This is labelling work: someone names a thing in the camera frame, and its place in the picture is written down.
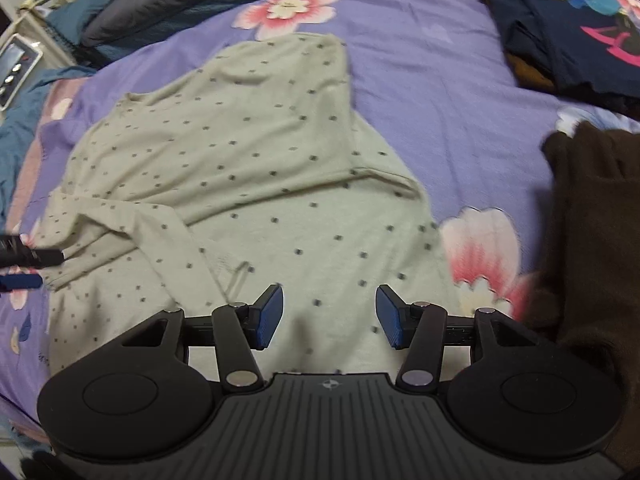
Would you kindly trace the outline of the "cream polka dot shirt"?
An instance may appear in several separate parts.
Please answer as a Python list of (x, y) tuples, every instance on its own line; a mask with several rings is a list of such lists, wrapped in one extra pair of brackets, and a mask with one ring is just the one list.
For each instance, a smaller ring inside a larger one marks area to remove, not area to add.
[(44, 274), (55, 373), (160, 310), (208, 315), (272, 284), (265, 375), (396, 372), (382, 284), (459, 309), (424, 187), (352, 108), (332, 35), (241, 42), (124, 96), (70, 154), (37, 242), (65, 256)]

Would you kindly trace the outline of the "purple floral bed sheet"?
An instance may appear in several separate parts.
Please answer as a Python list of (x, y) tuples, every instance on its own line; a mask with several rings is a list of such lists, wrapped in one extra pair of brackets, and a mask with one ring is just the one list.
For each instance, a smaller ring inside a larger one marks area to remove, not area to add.
[[(425, 186), (460, 307), (522, 318), (551, 188), (542, 140), (581, 122), (630, 132), (638, 122), (520, 88), (480, 0), (340, 0), (318, 32), (345, 41), (356, 110)], [(17, 229), (35, 225), (72, 148), (127, 91), (156, 89), (252, 36), (227, 12), (92, 77), (62, 76), (15, 192)]]

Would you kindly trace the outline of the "dark brown garment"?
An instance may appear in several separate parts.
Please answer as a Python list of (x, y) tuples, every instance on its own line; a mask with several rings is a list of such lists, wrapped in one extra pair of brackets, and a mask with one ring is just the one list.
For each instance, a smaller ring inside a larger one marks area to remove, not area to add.
[(580, 122), (542, 152), (554, 177), (546, 246), (525, 325), (624, 388), (606, 448), (639, 470), (639, 138)]

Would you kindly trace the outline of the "navy printed garment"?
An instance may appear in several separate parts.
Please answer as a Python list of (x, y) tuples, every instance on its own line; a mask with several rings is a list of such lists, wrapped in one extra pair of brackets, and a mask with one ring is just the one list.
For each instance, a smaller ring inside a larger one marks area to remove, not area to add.
[(518, 84), (639, 117), (639, 0), (482, 0)]

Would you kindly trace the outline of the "teal blanket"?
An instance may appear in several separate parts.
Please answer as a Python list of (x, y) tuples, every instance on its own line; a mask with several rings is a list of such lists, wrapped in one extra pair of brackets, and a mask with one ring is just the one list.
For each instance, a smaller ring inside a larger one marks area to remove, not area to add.
[(34, 82), (14, 101), (6, 111), (0, 129), (1, 144), (1, 227), (6, 226), (9, 209), (16, 188), (18, 175), (23, 166), (26, 153), (35, 137), (44, 103), (52, 86), (59, 80), (88, 77), (96, 72), (93, 68), (72, 66), (44, 70), (36, 76)]

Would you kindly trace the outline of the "white bedside appliance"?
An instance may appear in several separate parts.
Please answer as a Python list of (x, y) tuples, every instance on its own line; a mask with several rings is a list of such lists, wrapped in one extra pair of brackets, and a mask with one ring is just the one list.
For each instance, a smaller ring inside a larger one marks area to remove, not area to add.
[(52, 0), (1, 0), (1, 118), (43, 70), (75, 64), (44, 20)]

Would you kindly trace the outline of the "teal pillow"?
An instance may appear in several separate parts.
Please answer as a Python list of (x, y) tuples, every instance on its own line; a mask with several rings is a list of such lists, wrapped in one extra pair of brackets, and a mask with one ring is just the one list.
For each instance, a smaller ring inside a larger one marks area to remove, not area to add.
[(62, 40), (80, 46), (82, 35), (88, 26), (113, 1), (74, 0), (53, 10), (44, 22)]

